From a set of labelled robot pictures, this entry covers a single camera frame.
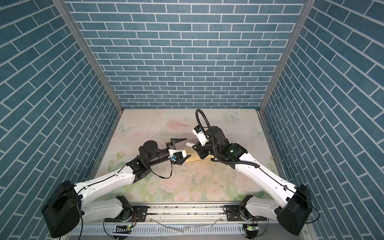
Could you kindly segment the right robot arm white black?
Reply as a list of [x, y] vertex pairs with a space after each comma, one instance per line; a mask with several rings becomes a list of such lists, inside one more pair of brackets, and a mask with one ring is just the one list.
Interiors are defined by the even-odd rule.
[[244, 174], [259, 185], [273, 199], [259, 200], [247, 195], [239, 205], [246, 219], [265, 217], [278, 223], [289, 233], [298, 236], [314, 207], [311, 191], [305, 185], [296, 186], [259, 163], [244, 147], [230, 143], [223, 131], [214, 126], [207, 130], [196, 126], [193, 134], [199, 142], [193, 149], [201, 159], [212, 155], [217, 161]]

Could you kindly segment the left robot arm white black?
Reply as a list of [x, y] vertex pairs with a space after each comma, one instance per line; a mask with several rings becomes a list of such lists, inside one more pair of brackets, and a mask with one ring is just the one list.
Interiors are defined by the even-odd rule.
[[152, 166], [170, 161], [182, 165], [189, 157], [185, 150], [175, 145], [182, 139], [170, 139], [165, 149], [159, 149], [155, 141], [147, 141], [139, 147], [139, 154], [121, 168], [104, 176], [73, 184], [59, 184], [42, 207], [42, 214], [52, 238], [60, 238], [71, 232], [79, 223], [109, 218], [124, 221], [132, 213], [129, 201], [118, 196], [111, 201], [93, 203], [97, 198], [113, 190], [138, 182], [152, 171]]

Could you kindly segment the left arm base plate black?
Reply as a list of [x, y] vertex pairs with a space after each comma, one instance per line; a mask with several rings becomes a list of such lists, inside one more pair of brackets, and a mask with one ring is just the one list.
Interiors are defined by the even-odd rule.
[[141, 223], [145, 222], [148, 213], [148, 206], [132, 206], [130, 209], [124, 208], [116, 218], [106, 218], [107, 223]]

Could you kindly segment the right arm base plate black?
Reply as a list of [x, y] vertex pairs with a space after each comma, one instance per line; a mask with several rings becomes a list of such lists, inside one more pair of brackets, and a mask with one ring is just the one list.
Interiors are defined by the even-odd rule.
[[245, 207], [238, 205], [224, 205], [223, 210], [226, 214], [227, 221], [239, 222], [239, 221], [266, 221], [267, 218], [261, 216], [252, 216]]

